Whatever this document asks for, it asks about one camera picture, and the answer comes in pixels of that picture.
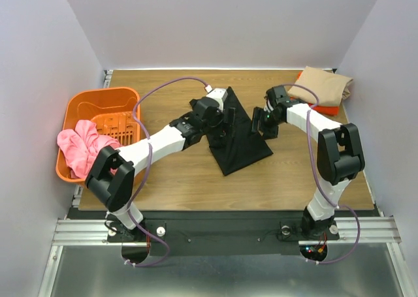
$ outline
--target pink towel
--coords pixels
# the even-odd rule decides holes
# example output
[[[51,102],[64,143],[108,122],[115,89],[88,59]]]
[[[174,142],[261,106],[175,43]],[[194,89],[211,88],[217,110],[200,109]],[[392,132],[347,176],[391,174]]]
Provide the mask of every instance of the pink towel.
[[[57,144],[64,153],[67,166],[72,170],[72,178],[86,178],[103,147],[110,145],[116,149],[121,146],[116,139],[99,135],[96,123],[86,119],[77,122],[75,131],[65,129],[59,132]]]

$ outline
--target orange basket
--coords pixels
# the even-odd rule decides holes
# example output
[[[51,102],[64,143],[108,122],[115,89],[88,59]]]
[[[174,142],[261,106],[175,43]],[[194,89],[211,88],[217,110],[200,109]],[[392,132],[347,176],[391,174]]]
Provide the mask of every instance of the orange basket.
[[[75,95],[67,106],[64,129],[75,129],[78,120],[89,119],[97,124],[97,132],[109,135],[127,146],[140,140],[140,127],[132,117],[139,94],[129,87],[88,90]],[[85,178],[71,178],[71,169],[58,149],[56,172],[69,183],[84,185]]]

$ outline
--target black wire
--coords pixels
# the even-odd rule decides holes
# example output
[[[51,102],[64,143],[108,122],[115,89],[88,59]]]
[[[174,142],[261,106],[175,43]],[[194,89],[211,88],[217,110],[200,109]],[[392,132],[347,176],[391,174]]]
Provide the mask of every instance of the black wire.
[[[110,227],[109,225],[107,225],[107,221],[105,221],[104,222],[104,225],[105,225],[105,227],[108,229],[108,230],[111,230],[111,231],[113,231],[113,232],[115,232],[115,233],[120,233],[116,228],[114,228],[114,227]]]

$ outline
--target gray wall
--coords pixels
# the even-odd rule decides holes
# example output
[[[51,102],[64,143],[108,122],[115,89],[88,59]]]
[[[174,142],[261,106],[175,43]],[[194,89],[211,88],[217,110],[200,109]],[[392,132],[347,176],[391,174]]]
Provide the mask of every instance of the gray wall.
[[[37,296],[73,185],[55,174],[68,100],[101,66],[66,0],[0,0],[0,295]]]
[[[378,0],[338,71],[354,77],[346,108],[360,128],[366,174],[396,218],[418,287],[417,0]]]
[[[337,67],[376,0],[69,0],[106,69]]]

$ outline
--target wooden tabletop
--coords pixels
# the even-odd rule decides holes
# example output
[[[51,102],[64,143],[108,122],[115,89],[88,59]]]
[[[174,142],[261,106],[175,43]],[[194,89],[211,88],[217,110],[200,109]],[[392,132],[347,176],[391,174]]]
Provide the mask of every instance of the wooden tabletop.
[[[197,76],[213,88],[231,86],[251,117],[264,106],[265,91],[293,83],[298,70],[116,70],[111,87],[127,86],[140,95],[180,76]],[[141,120],[150,134],[190,111],[189,101],[205,94],[200,83],[185,80],[164,87],[141,104]],[[332,119],[346,123],[344,110]],[[199,144],[152,165],[150,177],[135,200],[141,210],[303,210],[312,199],[315,183],[310,169],[306,134],[280,125],[277,139],[267,140],[274,154],[228,176],[223,176],[208,148]],[[344,192],[341,203],[356,210],[374,205],[361,172]],[[80,210],[105,207],[84,189]]]

